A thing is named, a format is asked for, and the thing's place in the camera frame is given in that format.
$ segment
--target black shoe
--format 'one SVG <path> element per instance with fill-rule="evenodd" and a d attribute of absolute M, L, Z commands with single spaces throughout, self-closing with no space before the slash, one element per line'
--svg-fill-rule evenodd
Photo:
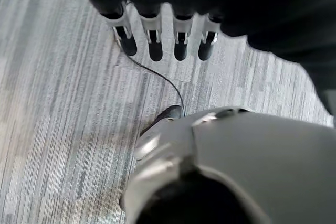
<path fill-rule="evenodd" d="M 179 119 L 183 116 L 183 109 L 179 105 L 173 105 L 170 106 L 168 109 L 163 111 L 161 114 L 159 114 L 155 120 L 145 129 L 143 129 L 140 133 L 140 136 L 142 136 L 147 130 L 149 130 L 153 125 L 155 125 L 158 121 L 164 119 L 164 118 L 173 118 L 173 119 Z"/>

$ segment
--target black cable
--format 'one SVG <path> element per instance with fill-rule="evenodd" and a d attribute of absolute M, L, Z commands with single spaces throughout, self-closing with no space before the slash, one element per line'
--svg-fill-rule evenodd
<path fill-rule="evenodd" d="M 150 69 L 149 67 L 144 66 L 143 64 L 137 62 L 136 60 L 134 60 L 133 58 L 131 58 L 128 55 L 126 55 L 126 57 L 129 58 L 133 63 L 137 64 L 139 67 L 144 68 L 144 69 L 148 70 L 149 72 L 152 72 L 153 74 L 156 74 L 157 76 L 160 76 L 164 80 L 166 80 L 167 82 L 169 82 L 170 85 L 173 86 L 173 88 L 177 91 L 177 94 L 178 94 L 178 96 L 180 97 L 180 100 L 181 100 L 181 106 L 182 106 L 182 110 L 183 110 L 183 116 L 186 116 L 185 107 L 184 107 L 184 101 L 183 101 L 183 98 L 181 96 L 181 93 L 180 93 L 179 89 L 167 77 L 165 77 L 162 74 L 160 74 L 160 73 L 158 73 L 158 72 Z"/>

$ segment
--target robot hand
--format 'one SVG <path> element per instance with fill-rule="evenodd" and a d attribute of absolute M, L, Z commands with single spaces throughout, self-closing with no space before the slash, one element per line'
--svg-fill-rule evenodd
<path fill-rule="evenodd" d="M 193 14 L 207 15 L 198 50 L 201 60 L 209 58 L 220 30 L 229 36 L 247 35 L 252 47 L 300 63 L 325 108 L 336 114 L 336 0 L 91 0 L 131 56 L 136 43 L 125 1 L 138 9 L 154 61 L 162 58 L 160 5 L 168 2 L 174 13 L 177 60 L 186 57 Z"/>

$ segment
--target metallic joint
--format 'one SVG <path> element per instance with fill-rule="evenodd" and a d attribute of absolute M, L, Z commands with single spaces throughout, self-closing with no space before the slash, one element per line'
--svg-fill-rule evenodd
<path fill-rule="evenodd" d="M 202 28 L 202 43 L 206 43 L 206 39 L 209 35 L 209 32 L 215 33 L 215 37 L 211 44 L 214 44 L 217 42 L 218 39 L 218 33 L 220 32 L 220 23 L 213 22 L 209 19 L 209 15 L 206 15 L 203 23 L 203 28 Z"/>
<path fill-rule="evenodd" d="M 187 44 L 192 24 L 193 24 L 193 17 L 187 20 L 180 20 L 177 19 L 175 16 L 173 16 L 175 43 L 177 44 L 179 43 L 179 33 L 185 33 L 184 43 Z"/>
<path fill-rule="evenodd" d="M 161 21 L 161 12 L 154 18 L 146 18 L 140 16 L 143 30 L 146 34 L 148 43 L 153 43 L 152 38 L 150 37 L 150 31 L 155 31 L 156 33 L 156 43 L 161 42 L 161 32 L 162 32 L 162 21 Z"/>
<path fill-rule="evenodd" d="M 105 21 L 107 22 L 109 28 L 114 32 L 114 35 L 116 36 L 117 40 L 120 40 L 121 38 L 116 30 L 116 27 L 123 27 L 125 34 L 127 36 L 127 39 L 130 39 L 132 37 L 132 29 L 131 29 L 131 24 L 130 24 L 127 11 L 126 11 L 126 4 L 124 1 L 121 4 L 123 8 L 123 14 L 120 18 L 117 18 L 117 19 L 105 18 Z"/>

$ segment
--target gray carpet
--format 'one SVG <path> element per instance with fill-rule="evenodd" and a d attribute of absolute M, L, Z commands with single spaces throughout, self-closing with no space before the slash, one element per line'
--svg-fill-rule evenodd
<path fill-rule="evenodd" d="M 188 113 L 244 105 L 331 125 L 300 67 L 224 36 L 201 62 L 195 33 L 177 62 L 168 6 L 163 60 L 151 62 L 129 13 L 135 59 L 173 79 Z M 139 130 L 176 103 L 169 84 L 120 52 L 88 0 L 0 0 L 0 222 L 124 223 L 118 198 Z"/>

